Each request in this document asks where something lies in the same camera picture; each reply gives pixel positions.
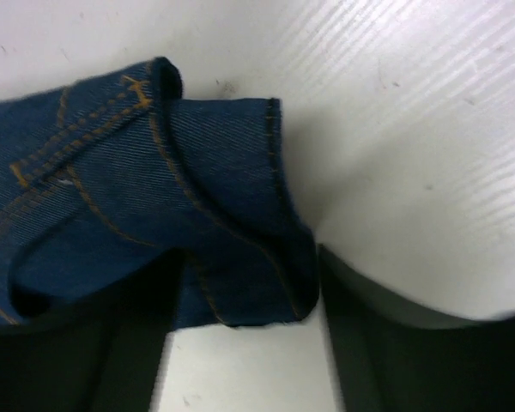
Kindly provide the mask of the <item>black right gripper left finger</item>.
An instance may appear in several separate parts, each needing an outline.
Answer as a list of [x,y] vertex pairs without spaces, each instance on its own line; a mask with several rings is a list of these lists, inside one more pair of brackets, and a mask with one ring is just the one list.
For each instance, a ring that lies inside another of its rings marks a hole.
[[0,411],[150,411],[185,254],[17,327],[0,327]]

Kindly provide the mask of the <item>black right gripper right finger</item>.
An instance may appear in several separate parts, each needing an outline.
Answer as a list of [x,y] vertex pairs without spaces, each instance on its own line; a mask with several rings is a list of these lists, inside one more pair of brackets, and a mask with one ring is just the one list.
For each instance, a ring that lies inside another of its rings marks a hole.
[[515,315],[473,321],[420,306],[318,254],[345,411],[515,411]]

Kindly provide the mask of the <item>dark blue denim trousers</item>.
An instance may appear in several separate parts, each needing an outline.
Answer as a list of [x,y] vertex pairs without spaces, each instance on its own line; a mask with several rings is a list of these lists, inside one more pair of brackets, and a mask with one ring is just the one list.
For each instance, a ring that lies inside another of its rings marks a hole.
[[294,210],[275,98],[187,100],[155,58],[0,102],[0,326],[20,289],[80,300],[161,253],[188,257],[176,326],[306,318],[312,234]]

